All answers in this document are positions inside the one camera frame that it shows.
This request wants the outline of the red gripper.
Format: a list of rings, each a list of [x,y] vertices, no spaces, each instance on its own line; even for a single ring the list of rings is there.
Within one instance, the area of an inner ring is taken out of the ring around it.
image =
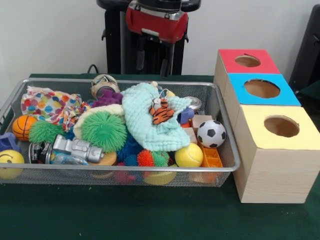
[[[141,10],[128,8],[126,11],[126,24],[131,32],[139,35],[149,34],[158,37],[161,41],[175,44],[181,40],[188,25],[188,14],[182,12],[177,19],[169,19],[147,14]],[[164,46],[164,58],[161,63],[160,75],[165,77],[168,68],[168,45]],[[136,69],[141,71],[145,61],[145,37],[140,36],[137,41]]]

